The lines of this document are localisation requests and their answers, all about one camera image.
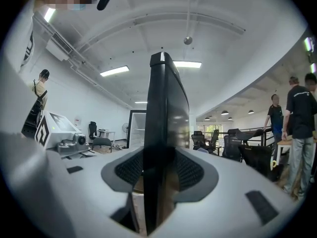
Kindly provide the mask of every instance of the gray plastic surface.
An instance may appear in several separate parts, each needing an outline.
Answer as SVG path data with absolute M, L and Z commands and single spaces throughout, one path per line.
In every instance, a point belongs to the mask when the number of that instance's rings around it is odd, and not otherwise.
M 295 204 L 286 193 L 245 164 L 181 149 L 212 164 L 219 174 L 218 184 L 199 202 L 177 203 L 168 219 L 151 237 L 266 237 L 268 230 L 273 234 L 281 228 L 295 209 Z M 279 212 L 264 226 L 245 196 L 251 190 L 261 191 Z
M 29 219 L 51 237 L 140 237 L 110 216 L 125 207 L 128 193 L 115 192 L 101 177 L 109 162 L 130 153 L 63 161 L 31 139 L 0 133 L 0 167 L 14 198 Z M 266 237 L 292 217 L 296 206 L 280 188 L 252 168 L 218 156 L 182 149 L 212 164 L 219 181 L 199 202 L 177 203 L 163 224 L 151 235 L 161 237 Z M 69 174 L 66 168 L 80 166 Z M 279 212 L 262 226 L 245 194 L 260 191 Z
M 0 133 L 0 152 L 1 171 L 11 193 L 45 234 L 54 238 L 140 237 L 110 218 L 126 205 L 128 194 L 111 190 L 100 175 L 105 164 L 129 149 L 66 162 L 57 152 L 45 152 L 34 140 Z M 77 165 L 83 170 L 69 174 L 66 168 Z

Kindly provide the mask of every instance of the white machine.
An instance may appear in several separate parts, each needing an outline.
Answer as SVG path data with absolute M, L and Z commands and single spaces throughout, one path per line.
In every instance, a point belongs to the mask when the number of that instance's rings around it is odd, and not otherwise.
M 66 117 L 43 111 L 40 125 L 35 133 L 35 141 L 45 149 L 57 151 L 62 158 L 77 159 L 91 156 L 86 135 Z

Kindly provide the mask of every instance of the jeans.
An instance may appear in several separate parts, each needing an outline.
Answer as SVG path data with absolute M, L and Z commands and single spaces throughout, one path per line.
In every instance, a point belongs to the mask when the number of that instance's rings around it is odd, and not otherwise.
M 273 135 L 274 135 L 274 147 L 275 147 L 273 160 L 276 161 L 277 143 L 282 140 L 282 132 L 275 132 L 275 133 L 273 133 Z
M 303 170 L 301 174 L 301 187 L 298 191 L 298 197 L 304 196 L 309 180 L 311 177 L 312 164 L 313 164 L 313 153 L 314 151 L 314 140 L 312 137 L 305 139 L 293 138 L 292 142 L 292 154 L 290 155 L 290 169 L 289 177 L 284 190 L 291 194 L 293 183 L 296 179 L 296 175 L 299 169 L 301 159 L 303 159 Z

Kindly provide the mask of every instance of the table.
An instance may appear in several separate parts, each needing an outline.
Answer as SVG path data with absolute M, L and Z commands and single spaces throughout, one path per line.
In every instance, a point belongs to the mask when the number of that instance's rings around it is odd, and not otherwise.
M 114 144 L 114 142 L 115 142 L 115 131 L 106 131 L 106 130 L 100 130 L 100 129 L 98 129 L 98 131 L 99 131 L 99 137 L 101 137 L 102 133 L 104 133 L 103 137 L 106 137 L 107 133 L 113 133 L 113 142 L 112 143 Z
M 317 140 L 314 139 L 314 156 L 315 156 L 315 150 L 316 150 L 316 143 Z M 291 152 L 291 148 L 292 148 L 292 140 L 288 140 L 288 141 L 279 141 L 277 143 L 277 157 L 276 157 L 276 165 L 279 165 L 279 159 L 281 157 L 281 153 L 282 153 L 282 148 L 284 149 L 290 149 Z

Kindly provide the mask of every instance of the air vent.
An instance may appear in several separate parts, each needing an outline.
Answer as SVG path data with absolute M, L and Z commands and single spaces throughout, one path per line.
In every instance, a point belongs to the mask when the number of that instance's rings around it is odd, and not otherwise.
M 73 49 L 61 38 L 61 36 L 58 33 L 54 33 L 52 38 L 60 45 L 60 47 L 69 54 L 73 51 Z

